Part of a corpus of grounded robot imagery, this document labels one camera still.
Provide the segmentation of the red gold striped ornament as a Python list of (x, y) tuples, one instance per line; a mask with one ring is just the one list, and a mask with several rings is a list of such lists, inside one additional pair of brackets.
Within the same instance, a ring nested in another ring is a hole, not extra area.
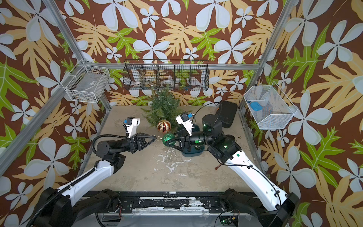
[(161, 120), (157, 123), (157, 129), (160, 133), (169, 133), (172, 126), (167, 120)]

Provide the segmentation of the green glitter ball ornament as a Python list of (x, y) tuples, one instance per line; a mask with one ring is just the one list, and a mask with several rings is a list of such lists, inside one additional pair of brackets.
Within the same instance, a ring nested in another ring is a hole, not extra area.
[(166, 142), (170, 141), (175, 138), (175, 135), (173, 133), (166, 133), (164, 137), (162, 138), (162, 143), (166, 146)]

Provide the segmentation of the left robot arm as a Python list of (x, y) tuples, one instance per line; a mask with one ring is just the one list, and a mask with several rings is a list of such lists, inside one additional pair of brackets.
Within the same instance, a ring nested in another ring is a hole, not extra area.
[(154, 135), (136, 133), (131, 137), (114, 135), (115, 140), (93, 141), (92, 151), (100, 157), (93, 168), (73, 181), (46, 189), (27, 223), (28, 227), (71, 227), (75, 222), (100, 211), (118, 211), (118, 193), (105, 189), (83, 199), (100, 182), (119, 171), (125, 162), (123, 152), (141, 151), (157, 140)]

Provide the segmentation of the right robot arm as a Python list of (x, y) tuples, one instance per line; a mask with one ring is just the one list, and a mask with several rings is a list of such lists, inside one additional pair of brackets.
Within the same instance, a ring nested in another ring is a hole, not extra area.
[(184, 154), (190, 153), (192, 147), (207, 147), (220, 165), (231, 168), (255, 193), (255, 197), (250, 197), (233, 189), (226, 190), (219, 197), (222, 208), (220, 213), (239, 211), (256, 217), (264, 227), (286, 226), (298, 207), (298, 196), (287, 194), (272, 183), (250, 161), (235, 137), (224, 134), (218, 116), (205, 115), (201, 131), (193, 131), (192, 117), (192, 113), (178, 115), (176, 121), (184, 129), (164, 144)]

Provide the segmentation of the small green christmas tree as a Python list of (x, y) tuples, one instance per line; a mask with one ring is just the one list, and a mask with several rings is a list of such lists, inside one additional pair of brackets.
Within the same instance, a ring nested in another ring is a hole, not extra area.
[(153, 90), (149, 109), (142, 108), (143, 116), (151, 126), (157, 127), (161, 121), (171, 124), (171, 131), (176, 130), (176, 117), (185, 112), (180, 108), (180, 100), (169, 89)]

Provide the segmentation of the teal plastic tray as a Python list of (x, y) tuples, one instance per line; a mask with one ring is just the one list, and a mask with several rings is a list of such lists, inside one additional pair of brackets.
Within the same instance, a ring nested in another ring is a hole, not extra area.
[[(178, 135), (183, 136), (187, 131), (184, 126), (180, 125), (178, 127)], [(205, 146), (191, 146), (188, 151), (182, 152), (185, 157), (195, 157), (201, 155), (204, 152)]]

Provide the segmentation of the black hard case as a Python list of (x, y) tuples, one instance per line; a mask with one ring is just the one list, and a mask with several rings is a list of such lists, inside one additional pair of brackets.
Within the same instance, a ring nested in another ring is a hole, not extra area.
[(222, 122), (224, 128), (230, 128), (233, 124), (236, 112), (237, 104), (229, 101), (222, 101), (220, 107), (218, 108), (216, 115), (218, 119)]

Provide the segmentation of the blue object in basket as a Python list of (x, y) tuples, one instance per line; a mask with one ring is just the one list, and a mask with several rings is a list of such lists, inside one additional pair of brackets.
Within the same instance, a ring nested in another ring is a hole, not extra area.
[(250, 102), (250, 107), (253, 111), (260, 111), (263, 107), (258, 102)]

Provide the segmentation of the white mesh basket right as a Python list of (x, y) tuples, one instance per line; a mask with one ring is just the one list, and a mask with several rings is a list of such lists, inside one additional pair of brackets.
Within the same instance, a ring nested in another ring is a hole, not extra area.
[[(252, 86), (244, 99), (260, 130), (282, 130), (298, 111), (277, 83)], [(263, 109), (253, 111), (250, 102), (258, 102)]]

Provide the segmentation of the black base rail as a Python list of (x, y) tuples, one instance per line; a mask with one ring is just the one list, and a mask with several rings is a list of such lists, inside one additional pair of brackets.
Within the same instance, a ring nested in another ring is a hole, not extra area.
[(102, 215), (217, 215), (223, 192), (118, 192), (120, 205)]

